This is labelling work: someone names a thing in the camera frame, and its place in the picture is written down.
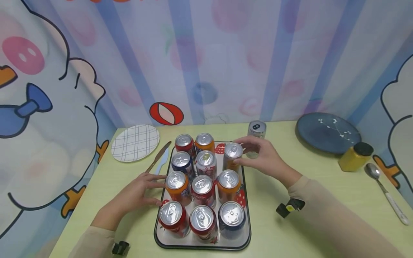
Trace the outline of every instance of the blue bow tie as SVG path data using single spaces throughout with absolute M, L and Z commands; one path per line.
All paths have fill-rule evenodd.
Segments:
M 49 97 L 32 83 L 26 86 L 27 101 L 20 106 L 0 105 L 0 138 L 12 138 L 21 134 L 31 115 L 49 112 L 53 105 Z

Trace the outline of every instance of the black jar lid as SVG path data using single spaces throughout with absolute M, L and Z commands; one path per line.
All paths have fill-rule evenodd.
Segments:
M 361 156 L 370 156 L 373 154 L 373 147 L 371 147 L 370 144 L 365 143 L 365 142 L 358 142 L 356 145 L 354 145 L 354 151 Z

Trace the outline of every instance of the dark blue plate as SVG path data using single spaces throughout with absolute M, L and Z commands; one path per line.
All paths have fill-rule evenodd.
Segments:
M 297 121 L 297 133 L 308 144 L 321 151 L 344 154 L 361 142 L 358 130 L 339 116 L 309 113 Z

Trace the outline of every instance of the hand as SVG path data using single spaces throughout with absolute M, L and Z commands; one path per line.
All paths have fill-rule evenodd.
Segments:
M 250 135 L 236 139 L 234 142 L 242 144 L 242 147 L 245 148 L 244 153 L 250 151 L 258 153 L 256 159 L 236 159 L 235 163 L 255 168 L 263 174 L 279 180 L 286 188 L 292 186 L 302 176 L 281 159 L 268 140 Z
M 153 180 L 165 178 L 165 175 L 140 174 L 99 210 L 91 226 L 115 231 L 127 213 L 145 205 L 161 206 L 160 200 L 145 197 L 145 191 L 146 189 L 165 187 L 164 183 L 153 182 Z

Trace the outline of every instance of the yellow jar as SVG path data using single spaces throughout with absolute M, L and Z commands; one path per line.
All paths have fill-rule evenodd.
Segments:
M 338 160 L 338 164 L 341 170 L 345 172 L 356 172 L 361 168 L 373 154 L 373 147 L 365 142 L 358 142 L 351 147 L 344 155 Z

